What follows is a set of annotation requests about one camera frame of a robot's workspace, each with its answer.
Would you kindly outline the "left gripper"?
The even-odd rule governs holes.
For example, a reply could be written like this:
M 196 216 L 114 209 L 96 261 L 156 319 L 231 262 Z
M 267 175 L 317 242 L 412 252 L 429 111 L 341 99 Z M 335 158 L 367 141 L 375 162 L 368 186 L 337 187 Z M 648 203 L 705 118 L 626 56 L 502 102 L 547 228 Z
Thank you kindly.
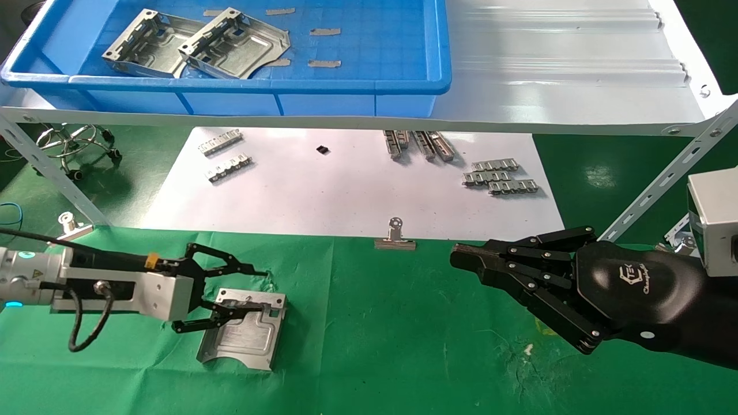
M 195 255 L 221 259 L 224 265 L 203 268 Z M 194 282 L 190 278 L 213 278 L 232 274 L 267 277 L 268 271 L 258 271 L 251 263 L 243 263 L 234 255 L 202 244 L 190 243 L 183 258 L 172 260 L 172 273 L 166 276 L 147 270 L 95 270 L 71 265 L 72 249 L 50 254 L 50 281 L 71 287 L 81 299 L 87 314 L 103 312 L 106 298 L 94 289 L 99 281 L 110 286 L 114 299 L 112 313 L 135 313 L 173 322 L 175 333 L 195 333 L 218 329 L 232 320 L 242 320 L 251 312 L 270 312 L 271 304 L 251 300 L 223 300 L 221 303 L 203 300 L 201 308 L 211 310 L 210 317 L 186 320 Z

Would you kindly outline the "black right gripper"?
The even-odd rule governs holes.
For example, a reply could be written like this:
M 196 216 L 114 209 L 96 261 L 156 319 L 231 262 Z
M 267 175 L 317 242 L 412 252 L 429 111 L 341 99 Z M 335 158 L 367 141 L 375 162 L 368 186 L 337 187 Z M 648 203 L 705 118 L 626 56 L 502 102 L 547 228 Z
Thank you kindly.
M 505 291 L 582 354 L 592 354 L 601 344 L 609 333 L 606 325 L 621 339 L 679 342 L 682 317 L 708 283 L 699 259 L 596 240 L 593 228 L 580 227 L 513 242 L 456 244 L 450 263 L 475 273 L 482 285 Z M 560 252 L 575 251 L 575 279 L 582 299 L 572 287 L 564 289 L 545 279 L 545 271 L 501 257 L 482 257 L 559 258 Z

